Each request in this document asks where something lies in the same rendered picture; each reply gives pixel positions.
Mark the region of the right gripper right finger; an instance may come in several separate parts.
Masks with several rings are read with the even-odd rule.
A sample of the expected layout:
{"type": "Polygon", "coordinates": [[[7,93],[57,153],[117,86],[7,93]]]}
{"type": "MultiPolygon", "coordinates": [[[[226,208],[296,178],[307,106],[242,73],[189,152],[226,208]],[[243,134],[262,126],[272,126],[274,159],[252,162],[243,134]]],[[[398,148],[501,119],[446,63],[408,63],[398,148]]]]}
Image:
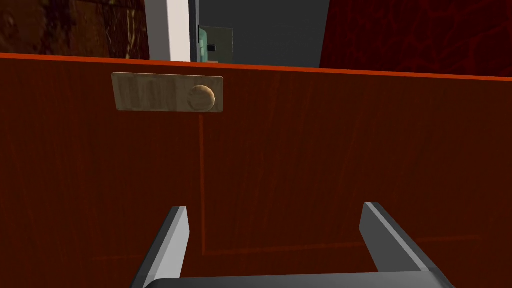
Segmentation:
{"type": "Polygon", "coordinates": [[[363,204],[359,231],[379,272],[439,272],[377,202],[363,204]]]}

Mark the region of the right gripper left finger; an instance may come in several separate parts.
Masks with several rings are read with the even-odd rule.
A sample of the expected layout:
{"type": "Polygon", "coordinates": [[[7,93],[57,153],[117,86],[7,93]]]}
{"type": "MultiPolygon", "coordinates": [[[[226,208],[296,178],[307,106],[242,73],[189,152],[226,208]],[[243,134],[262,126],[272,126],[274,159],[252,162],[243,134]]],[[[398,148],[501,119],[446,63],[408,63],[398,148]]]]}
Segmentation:
{"type": "Polygon", "coordinates": [[[179,278],[189,236],[187,208],[172,207],[135,274],[130,288],[148,288],[155,280],[179,278]]]}

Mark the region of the red-brown wooden door leaf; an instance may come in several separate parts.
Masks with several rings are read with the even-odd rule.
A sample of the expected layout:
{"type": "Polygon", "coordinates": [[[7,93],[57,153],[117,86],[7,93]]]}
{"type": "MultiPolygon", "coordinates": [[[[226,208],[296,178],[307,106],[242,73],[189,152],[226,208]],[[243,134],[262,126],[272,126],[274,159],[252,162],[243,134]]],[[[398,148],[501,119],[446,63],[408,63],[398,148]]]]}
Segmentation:
{"type": "Polygon", "coordinates": [[[0,53],[0,288],[128,288],[173,206],[184,277],[375,272],[365,202],[512,288],[512,78],[0,53]],[[118,110],[112,73],[222,77],[223,110],[118,110]]]}

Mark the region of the tan wooden door knob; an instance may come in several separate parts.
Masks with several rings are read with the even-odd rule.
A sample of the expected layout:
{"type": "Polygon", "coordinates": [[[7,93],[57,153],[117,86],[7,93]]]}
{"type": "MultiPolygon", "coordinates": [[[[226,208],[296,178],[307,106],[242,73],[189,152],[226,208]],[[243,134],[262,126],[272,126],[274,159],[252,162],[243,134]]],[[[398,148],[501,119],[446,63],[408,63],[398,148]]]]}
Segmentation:
{"type": "Polygon", "coordinates": [[[220,76],[114,72],[111,79],[120,111],[219,114],[224,109],[220,76]]]}

